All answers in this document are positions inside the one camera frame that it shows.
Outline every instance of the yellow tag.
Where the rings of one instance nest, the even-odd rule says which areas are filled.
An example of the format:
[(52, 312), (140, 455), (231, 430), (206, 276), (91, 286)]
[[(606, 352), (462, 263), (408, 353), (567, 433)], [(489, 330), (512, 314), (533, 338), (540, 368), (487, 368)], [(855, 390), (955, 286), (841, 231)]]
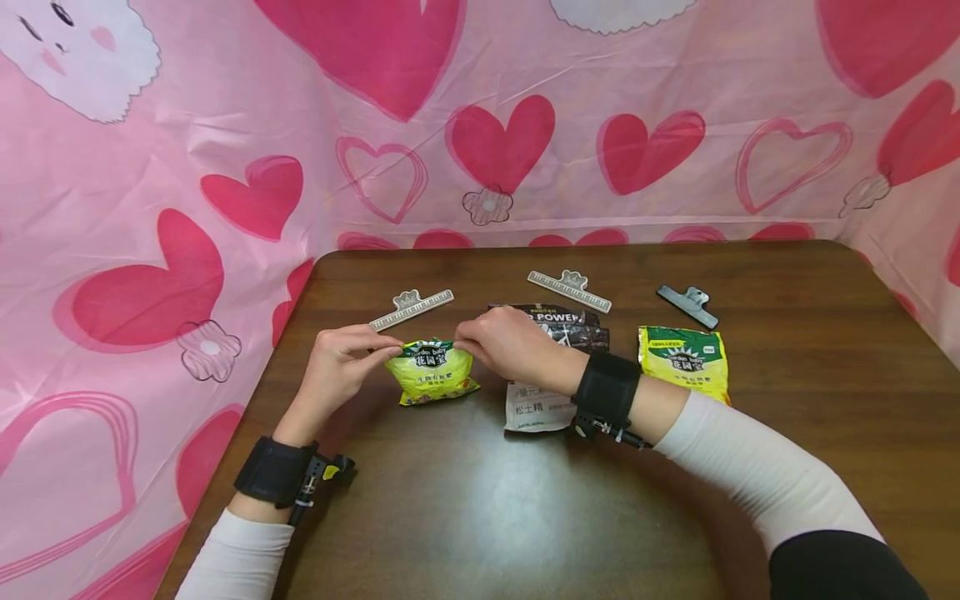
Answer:
[(329, 481), (333, 479), (333, 476), (340, 472), (340, 468), (336, 465), (327, 465), (324, 469), (324, 476), (321, 477), (324, 481)]

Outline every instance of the white paper packet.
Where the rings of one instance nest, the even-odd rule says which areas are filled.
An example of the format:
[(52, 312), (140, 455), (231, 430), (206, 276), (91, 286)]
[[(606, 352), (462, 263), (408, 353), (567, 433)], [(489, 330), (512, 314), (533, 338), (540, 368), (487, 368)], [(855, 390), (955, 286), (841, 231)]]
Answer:
[(577, 407), (567, 396), (526, 383), (507, 383), (507, 424), (504, 429), (522, 433), (559, 431), (568, 427)]

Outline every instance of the black sleeve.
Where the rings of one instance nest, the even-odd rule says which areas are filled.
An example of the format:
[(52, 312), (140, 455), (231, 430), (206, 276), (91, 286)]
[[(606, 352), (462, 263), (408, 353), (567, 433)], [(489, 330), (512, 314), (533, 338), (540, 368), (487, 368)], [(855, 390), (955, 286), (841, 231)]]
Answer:
[(773, 600), (927, 600), (894, 551), (849, 531), (814, 531), (770, 557)]

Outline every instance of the green and yellow bag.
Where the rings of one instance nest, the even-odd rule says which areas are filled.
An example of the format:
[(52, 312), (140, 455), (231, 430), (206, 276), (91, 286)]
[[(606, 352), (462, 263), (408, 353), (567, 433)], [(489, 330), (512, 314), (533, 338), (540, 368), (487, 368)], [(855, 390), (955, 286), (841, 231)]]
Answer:
[(644, 326), (639, 339), (643, 372), (730, 406), (727, 351), (719, 333)]
[(453, 342), (434, 338), (403, 347), (403, 353), (387, 361), (387, 370), (403, 388), (401, 406), (455, 398), (480, 389), (470, 379), (473, 357), (453, 347)]

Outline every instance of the person's left hand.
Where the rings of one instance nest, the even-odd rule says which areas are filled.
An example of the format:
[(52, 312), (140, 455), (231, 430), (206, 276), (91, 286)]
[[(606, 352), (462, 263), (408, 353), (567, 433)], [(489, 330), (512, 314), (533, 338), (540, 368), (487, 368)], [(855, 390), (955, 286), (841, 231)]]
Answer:
[(311, 444), (326, 419), (360, 390), (367, 375), (399, 356), (401, 346), (397, 338), (379, 335), (367, 324), (318, 333), (300, 391), (274, 439), (287, 445)]

